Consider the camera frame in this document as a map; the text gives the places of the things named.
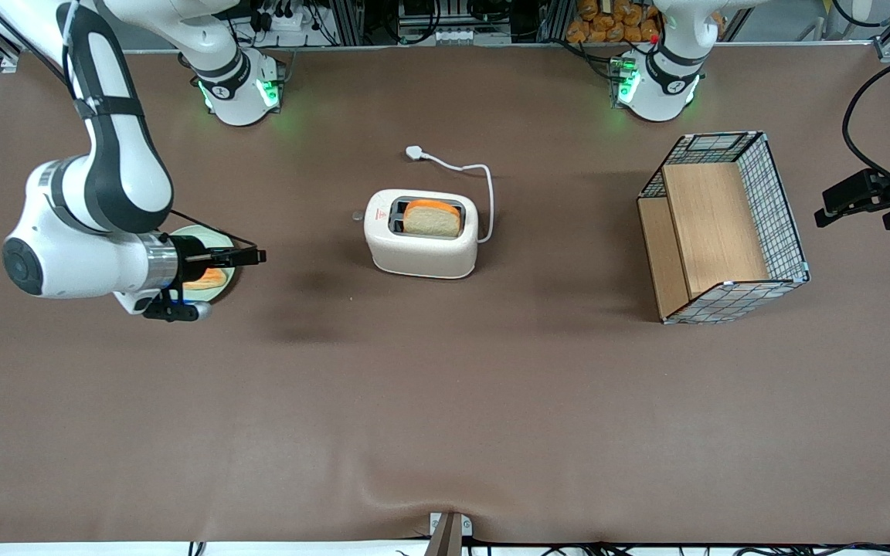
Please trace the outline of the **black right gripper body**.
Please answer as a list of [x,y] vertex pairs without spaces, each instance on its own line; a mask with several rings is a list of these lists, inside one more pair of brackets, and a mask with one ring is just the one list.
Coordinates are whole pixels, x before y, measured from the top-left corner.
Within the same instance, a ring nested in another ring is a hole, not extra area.
[[189,235],[172,235],[171,243],[178,257],[176,278],[171,288],[176,290],[211,290],[218,286],[218,271],[209,267],[209,260],[193,260],[196,256],[208,256],[209,250],[201,239]]

